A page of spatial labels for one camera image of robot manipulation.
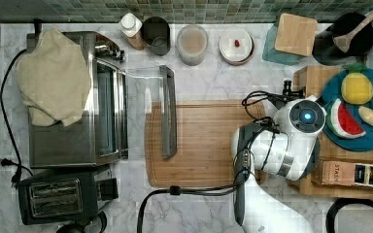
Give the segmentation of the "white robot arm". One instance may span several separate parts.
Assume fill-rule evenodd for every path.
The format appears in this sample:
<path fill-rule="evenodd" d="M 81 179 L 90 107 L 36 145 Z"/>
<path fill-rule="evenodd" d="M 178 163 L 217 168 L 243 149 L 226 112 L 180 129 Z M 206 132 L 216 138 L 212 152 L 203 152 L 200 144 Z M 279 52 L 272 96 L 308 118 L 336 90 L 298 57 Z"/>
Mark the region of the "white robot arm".
<path fill-rule="evenodd" d="M 251 122 L 231 140 L 234 175 L 243 184 L 234 195 L 234 216 L 245 233 L 314 233 L 309 221 L 261 188 L 259 170 L 298 181 L 310 174 L 320 153 L 326 111 L 318 98 L 288 102 L 270 125 Z"/>

